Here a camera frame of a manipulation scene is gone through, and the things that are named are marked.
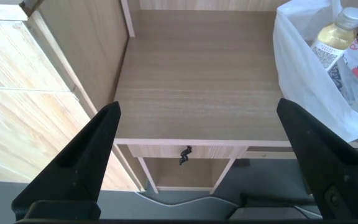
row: floor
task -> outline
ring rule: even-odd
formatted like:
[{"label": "floor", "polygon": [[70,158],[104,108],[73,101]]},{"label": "floor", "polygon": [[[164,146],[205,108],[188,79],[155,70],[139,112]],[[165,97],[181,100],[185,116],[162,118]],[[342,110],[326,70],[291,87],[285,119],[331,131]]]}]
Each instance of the floor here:
[{"label": "floor", "polygon": [[[26,184],[0,182],[0,223],[12,223],[11,202]],[[290,201],[311,201],[296,160],[237,160],[218,187],[214,196],[231,203],[207,198],[176,207],[166,207],[144,199],[133,192],[102,191],[98,205],[101,218],[114,219],[199,219],[224,220],[240,204],[240,193],[252,198],[284,198]],[[160,192],[150,188],[145,196],[166,204],[182,203],[209,196],[208,192]],[[250,200],[251,205],[266,205],[261,200]],[[303,207],[318,212],[316,207]]]}]

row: drawer front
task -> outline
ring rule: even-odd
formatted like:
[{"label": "drawer front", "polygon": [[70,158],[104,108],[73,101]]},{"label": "drawer front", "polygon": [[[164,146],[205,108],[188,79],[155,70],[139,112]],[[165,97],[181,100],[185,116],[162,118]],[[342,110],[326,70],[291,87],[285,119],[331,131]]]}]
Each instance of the drawer front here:
[{"label": "drawer front", "polygon": [[[128,145],[134,157],[180,158],[187,146]],[[245,146],[191,146],[189,158],[235,159],[243,155]]]}]

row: white bottle cap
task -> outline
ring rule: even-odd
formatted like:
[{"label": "white bottle cap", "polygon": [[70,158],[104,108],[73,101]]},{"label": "white bottle cap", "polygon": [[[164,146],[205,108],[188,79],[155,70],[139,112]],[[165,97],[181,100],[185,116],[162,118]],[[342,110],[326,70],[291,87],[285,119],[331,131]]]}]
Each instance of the white bottle cap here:
[{"label": "white bottle cap", "polygon": [[343,29],[352,30],[358,27],[358,8],[346,7],[339,13],[335,24]]}]

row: bottle label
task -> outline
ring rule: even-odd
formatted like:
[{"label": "bottle label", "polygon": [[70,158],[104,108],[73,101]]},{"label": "bottle label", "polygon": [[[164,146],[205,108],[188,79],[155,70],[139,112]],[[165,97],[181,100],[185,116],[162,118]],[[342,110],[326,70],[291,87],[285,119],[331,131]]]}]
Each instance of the bottle label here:
[{"label": "bottle label", "polygon": [[323,64],[323,67],[327,72],[334,66],[336,61],[338,61],[338,59],[341,58],[341,56],[346,51],[330,47],[319,40],[316,40],[311,45],[311,50],[320,59],[320,62]]}]

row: plastic bottle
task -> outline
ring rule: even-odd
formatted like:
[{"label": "plastic bottle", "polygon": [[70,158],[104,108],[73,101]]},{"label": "plastic bottle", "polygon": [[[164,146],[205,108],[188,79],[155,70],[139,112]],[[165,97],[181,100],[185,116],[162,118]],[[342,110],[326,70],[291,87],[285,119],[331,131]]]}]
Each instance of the plastic bottle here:
[{"label": "plastic bottle", "polygon": [[342,57],[346,49],[356,38],[358,27],[358,8],[346,7],[338,15],[334,23],[319,32],[311,49],[318,56],[326,71]]}]

